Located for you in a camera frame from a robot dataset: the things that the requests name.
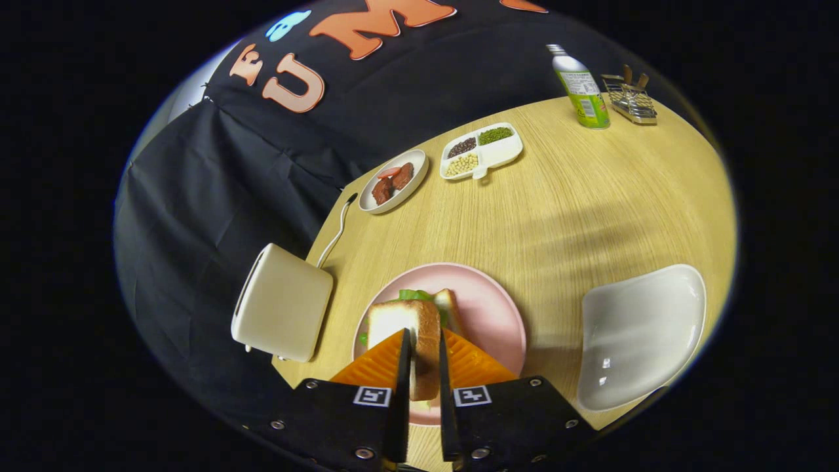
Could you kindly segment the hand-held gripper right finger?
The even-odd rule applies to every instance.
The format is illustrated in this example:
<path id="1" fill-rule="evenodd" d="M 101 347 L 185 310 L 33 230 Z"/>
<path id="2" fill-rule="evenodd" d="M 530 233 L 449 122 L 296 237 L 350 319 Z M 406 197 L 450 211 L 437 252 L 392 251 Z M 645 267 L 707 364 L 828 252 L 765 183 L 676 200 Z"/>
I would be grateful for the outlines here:
<path id="1" fill-rule="evenodd" d="M 440 435 L 453 471 L 560 471 L 598 432 L 543 376 L 453 388 L 440 338 Z"/>

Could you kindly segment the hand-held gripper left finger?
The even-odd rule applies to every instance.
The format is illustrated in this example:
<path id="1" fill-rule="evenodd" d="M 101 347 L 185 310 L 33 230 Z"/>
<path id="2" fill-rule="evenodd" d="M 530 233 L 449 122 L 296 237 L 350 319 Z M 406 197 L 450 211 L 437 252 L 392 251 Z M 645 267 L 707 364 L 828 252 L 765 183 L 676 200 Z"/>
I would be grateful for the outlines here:
<path id="1" fill-rule="evenodd" d="M 308 470 L 399 469 L 410 438 L 410 332 L 397 340 L 388 386 L 306 378 L 249 434 Z"/>

